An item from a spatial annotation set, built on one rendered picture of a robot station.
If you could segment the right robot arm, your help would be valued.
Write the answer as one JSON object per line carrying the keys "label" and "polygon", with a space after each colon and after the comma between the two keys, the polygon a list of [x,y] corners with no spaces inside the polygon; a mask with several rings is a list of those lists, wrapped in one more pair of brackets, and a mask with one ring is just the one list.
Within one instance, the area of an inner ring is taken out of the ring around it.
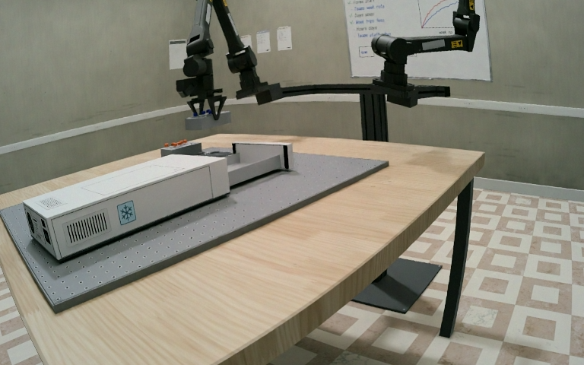
{"label": "right robot arm", "polygon": [[[186,44],[188,58],[184,59],[183,66],[184,75],[190,78],[176,81],[176,91],[181,98],[187,97],[191,93],[211,90],[211,76],[209,74],[213,74],[212,59],[204,57],[214,53],[214,45],[209,33],[212,5],[227,41],[229,50],[226,54],[228,67],[233,74],[240,72],[242,90],[236,91],[236,95],[256,87],[268,85],[267,81],[261,83],[259,80],[255,67],[257,66],[256,55],[250,45],[245,46],[241,41],[226,1],[196,1],[192,31]],[[245,52],[238,55],[235,54],[243,50]]]}

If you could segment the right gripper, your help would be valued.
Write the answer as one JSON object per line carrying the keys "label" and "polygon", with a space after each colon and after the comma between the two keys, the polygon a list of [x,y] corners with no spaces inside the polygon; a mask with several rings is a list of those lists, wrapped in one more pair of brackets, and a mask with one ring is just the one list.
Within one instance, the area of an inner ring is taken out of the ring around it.
{"label": "right gripper", "polygon": [[[205,104],[205,99],[208,99],[208,104],[210,106],[212,115],[214,117],[214,120],[219,120],[220,114],[221,114],[221,110],[223,108],[223,105],[227,99],[227,96],[223,96],[222,95],[217,95],[214,96],[213,93],[222,93],[223,92],[223,88],[219,88],[219,89],[215,89],[214,90],[214,78],[213,78],[213,74],[209,74],[211,76],[211,90],[207,90],[207,91],[201,91],[201,92],[195,92],[195,93],[191,93],[189,96],[190,97],[194,97],[194,96],[198,96],[196,98],[191,98],[192,100],[187,101],[187,104],[189,105],[190,109],[193,111],[193,113],[197,113],[194,104],[199,103],[199,115],[202,114],[203,108],[204,108],[204,104]],[[213,96],[213,97],[212,97]],[[215,112],[215,106],[214,103],[218,102],[219,103],[219,107],[217,110],[217,114]]]}

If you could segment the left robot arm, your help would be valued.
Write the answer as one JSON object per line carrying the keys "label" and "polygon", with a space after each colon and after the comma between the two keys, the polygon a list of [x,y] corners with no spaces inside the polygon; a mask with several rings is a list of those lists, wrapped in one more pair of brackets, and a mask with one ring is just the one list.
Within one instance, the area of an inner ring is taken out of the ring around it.
{"label": "left robot arm", "polygon": [[374,78],[372,84],[407,92],[414,89],[414,84],[408,83],[408,74],[405,73],[408,56],[454,50],[472,52],[476,32],[480,27],[480,15],[475,13],[475,0],[459,0],[458,9],[452,14],[452,25],[455,29],[453,35],[413,37],[375,35],[371,41],[372,51],[385,61],[380,78]]}

